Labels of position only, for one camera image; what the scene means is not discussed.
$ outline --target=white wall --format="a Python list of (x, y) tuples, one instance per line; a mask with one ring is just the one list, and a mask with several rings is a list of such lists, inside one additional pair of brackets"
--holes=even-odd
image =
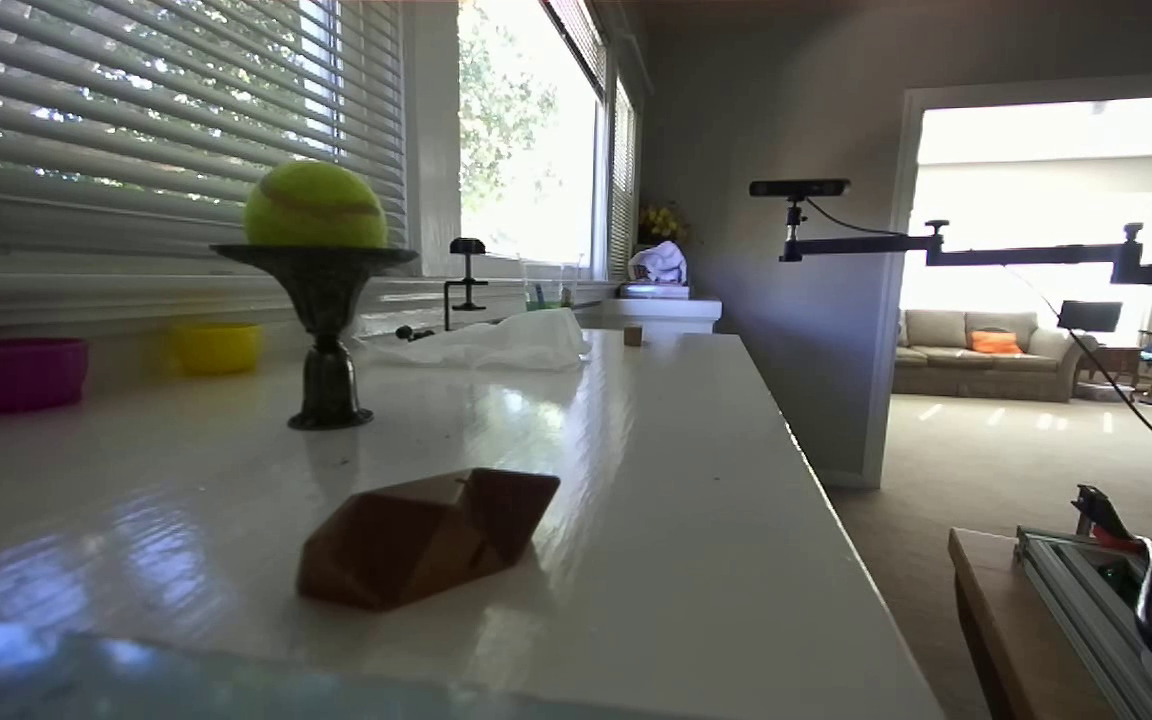
[[(952, 222), (947, 248), (1121, 245), (1124, 225), (1143, 225), (1152, 265), (1152, 158), (925, 163), (911, 230), (928, 217)], [(1057, 329), (1063, 301), (1121, 301), (1121, 334), (1098, 339), (1137, 346), (1152, 321), (1152, 290), (1108, 276), (1108, 265), (928, 270), (906, 257), (901, 304), (1035, 313)]]
[(689, 214), (691, 265), (722, 301), (722, 329), (747, 339), (815, 471), (855, 488), (881, 479), (901, 260), (775, 265), (785, 205), (751, 199), (747, 179), (850, 176), (832, 209), (896, 225), (911, 176), (901, 149), (911, 87), (1015, 83), (1000, 98), (1046, 100), (1044, 81), (1080, 81), (1088, 98), (1152, 91), (1143, 0), (714, 13), (652, 23), (648, 50), (645, 195)]

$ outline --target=yellow bowl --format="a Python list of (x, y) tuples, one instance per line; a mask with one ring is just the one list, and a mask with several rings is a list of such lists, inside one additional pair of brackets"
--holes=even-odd
[(254, 326), (174, 326), (173, 358), (182, 376), (240, 376), (261, 364)]

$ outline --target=gray wall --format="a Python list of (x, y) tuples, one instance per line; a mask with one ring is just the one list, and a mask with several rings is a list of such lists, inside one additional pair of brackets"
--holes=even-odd
[(1052, 81), (1080, 98), (1152, 87), (1152, 6), (761, 8), (648, 21), (648, 50), (645, 195), (689, 214), (699, 290), (722, 301), (722, 329), (751, 350), (825, 485), (867, 488), (887, 426), (901, 260), (775, 265), (785, 205), (751, 199), (747, 179), (846, 176), (850, 192), (828, 209), (893, 225), (911, 179), (901, 149), (911, 87), (1004, 87), (991, 100), (1046, 100)]

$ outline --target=black stand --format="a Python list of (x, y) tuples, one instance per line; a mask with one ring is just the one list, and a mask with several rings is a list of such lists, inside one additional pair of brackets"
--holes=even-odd
[(472, 290), (476, 290), (476, 286), (486, 286), (486, 281), (476, 281), (476, 276), (472, 276), (472, 257), (482, 257), (482, 252), (486, 252), (482, 239), (454, 237), (446, 252), (453, 252), (453, 257), (462, 257), (462, 276), (458, 276), (458, 281), (443, 281), (443, 334), (453, 334), (453, 313), (482, 313), (482, 304), (472, 304)]
[(285, 286), (297, 304), (297, 321), (311, 337), (302, 358), (302, 402), (287, 421), (291, 427), (353, 427), (369, 426), (371, 413), (355, 402), (353, 361), (341, 334), (371, 281), (371, 273), (407, 265), (414, 252), (402, 248), (251, 248), (216, 245), (219, 257), (265, 270)]

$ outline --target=small figurine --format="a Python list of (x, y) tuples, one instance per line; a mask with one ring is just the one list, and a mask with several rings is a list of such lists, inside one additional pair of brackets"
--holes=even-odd
[(640, 222), (636, 252), (629, 257), (632, 286), (689, 286), (689, 257), (676, 245), (685, 225), (669, 205), (648, 205)]

